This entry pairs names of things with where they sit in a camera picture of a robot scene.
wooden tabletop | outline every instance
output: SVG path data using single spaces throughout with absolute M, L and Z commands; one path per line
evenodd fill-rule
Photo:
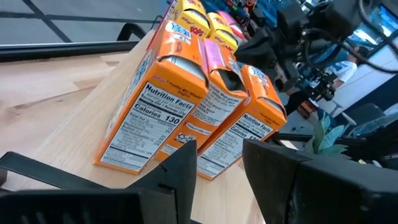
M 125 55 L 0 65 L 0 143 L 7 144 L 1 154 L 16 151 L 111 188 L 125 188 L 148 173 L 156 161 L 141 175 L 95 166 L 92 161 L 152 35 L 150 32 Z M 48 134 L 43 142 L 35 142 Z M 51 188 L 16 174 L 11 174 L 3 187 Z M 217 224 L 263 223 L 239 164 L 212 182 L 197 178 L 192 219 Z

nutrition facts label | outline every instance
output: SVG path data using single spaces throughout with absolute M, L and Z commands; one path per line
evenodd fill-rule
M 146 83 L 101 162 L 141 170 L 194 106 Z
M 219 126 L 241 101 L 242 99 L 229 96 L 210 83 L 206 98 L 198 105 L 193 115 L 203 122 Z
M 262 139 L 273 129 L 245 113 L 199 158 L 198 171 L 215 177 L 242 154 L 243 139 Z

green plant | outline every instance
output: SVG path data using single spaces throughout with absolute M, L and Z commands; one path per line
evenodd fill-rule
M 326 156 L 340 156 L 349 159 L 348 156 L 341 154 L 346 151 L 347 146 L 342 144 L 335 144 L 335 141 L 344 132 L 344 125 L 337 126 L 332 130 L 330 127 L 330 117 L 324 118 L 318 122 L 313 130 L 313 137 L 304 146 L 304 151 L 314 154 Z

wooden table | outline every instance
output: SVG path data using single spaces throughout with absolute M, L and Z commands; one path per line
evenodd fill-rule
M 95 166 L 92 161 L 152 35 L 150 32 L 128 54 L 0 65 L 0 156 L 16 151 L 111 188 L 125 188 L 148 173 L 156 161 L 138 176 Z M 3 187 L 51 188 L 17 174 L 10 174 Z M 238 164 L 212 182 L 197 178 L 192 219 L 263 223 Z

cable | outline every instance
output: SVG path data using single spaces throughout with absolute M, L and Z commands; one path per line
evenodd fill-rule
M 387 45 L 391 48 L 391 50 L 395 53 L 396 57 L 398 58 L 398 48 L 394 44 L 394 40 L 389 40 L 387 36 L 383 33 L 383 31 L 379 30 L 372 22 L 368 19 L 368 15 L 365 13 L 365 8 L 363 6 L 363 0 L 358 0 L 358 7 L 359 7 L 359 16 L 361 17 L 363 23 L 368 26 L 373 32 L 377 35 L 381 36 L 383 40 L 387 42 Z
M 356 52 L 353 51 L 353 49 L 351 49 L 350 47 L 348 47 L 343 42 L 339 41 L 337 38 L 333 37 L 331 34 L 329 34 L 327 31 L 325 31 L 323 29 L 311 28 L 311 29 L 305 29 L 304 32 L 305 32 L 304 36 L 311 34 L 311 33 L 320 34 L 324 39 L 330 40 L 333 43 L 337 44 L 342 49 L 346 50 L 351 55 L 354 55 L 358 60 L 364 62 L 366 65 L 369 65 L 373 69 L 376 69 L 376 70 L 379 70 L 379 71 L 385 72 L 385 73 L 390 73 L 390 74 L 398 73 L 398 70 L 391 70 L 388 68 L 383 68 L 383 67 L 376 65 L 375 63 L 370 62 L 367 58 L 363 57 L 360 54 L 357 54 Z M 308 40 L 306 40 L 306 42 L 304 43 L 304 57 L 306 57 L 306 54 L 305 54 L 306 52 L 308 55 L 308 48 L 309 48 L 309 42 L 308 42 Z M 307 63 L 310 62 L 309 63 L 310 66 L 313 65 L 313 63 L 310 61 L 309 57 L 306 58 L 306 61 L 307 61 Z

